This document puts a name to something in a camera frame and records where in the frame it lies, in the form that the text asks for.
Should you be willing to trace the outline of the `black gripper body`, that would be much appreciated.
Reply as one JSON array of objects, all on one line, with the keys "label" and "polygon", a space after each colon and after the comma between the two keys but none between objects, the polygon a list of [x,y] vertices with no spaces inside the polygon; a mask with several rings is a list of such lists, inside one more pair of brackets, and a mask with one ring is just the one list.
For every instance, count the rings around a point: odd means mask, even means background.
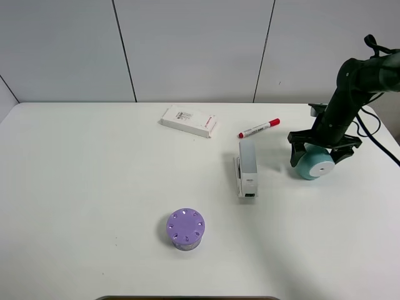
[{"label": "black gripper body", "polygon": [[362,141],[359,137],[346,134],[356,113],[346,107],[330,104],[309,104],[311,116],[315,117],[311,129],[291,131],[287,137],[289,143],[308,143],[328,149],[343,147],[358,148]]}]

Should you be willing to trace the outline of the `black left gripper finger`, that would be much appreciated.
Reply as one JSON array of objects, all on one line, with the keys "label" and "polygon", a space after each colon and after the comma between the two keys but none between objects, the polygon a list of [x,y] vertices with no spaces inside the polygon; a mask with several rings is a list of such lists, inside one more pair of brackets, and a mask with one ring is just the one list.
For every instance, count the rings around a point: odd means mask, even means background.
[{"label": "black left gripper finger", "polygon": [[295,168],[300,159],[307,153],[305,142],[290,142],[291,144],[291,158],[290,164]]}]

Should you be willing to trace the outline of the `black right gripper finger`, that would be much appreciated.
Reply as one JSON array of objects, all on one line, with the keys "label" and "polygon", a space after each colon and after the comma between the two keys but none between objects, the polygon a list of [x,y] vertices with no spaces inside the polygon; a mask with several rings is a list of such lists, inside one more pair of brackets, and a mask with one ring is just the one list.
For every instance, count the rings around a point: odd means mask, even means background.
[{"label": "black right gripper finger", "polygon": [[351,157],[354,154],[354,151],[352,146],[347,146],[347,147],[332,149],[329,154],[334,164],[338,164],[344,159]]}]

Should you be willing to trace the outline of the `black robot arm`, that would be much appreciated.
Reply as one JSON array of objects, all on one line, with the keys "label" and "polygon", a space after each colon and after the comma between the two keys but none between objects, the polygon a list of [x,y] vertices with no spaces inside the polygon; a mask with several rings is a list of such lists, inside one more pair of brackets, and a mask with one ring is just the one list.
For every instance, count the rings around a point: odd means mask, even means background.
[{"label": "black robot arm", "polygon": [[291,166],[296,167],[306,154],[306,144],[330,149],[334,163],[354,154],[362,141],[346,134],[348,127],[373,95],[399,91],[399,50],[368,60],[348,59],[340,68],[336,90],[328,104],[311,104],[316,119],[311,129],[291,131]]}]

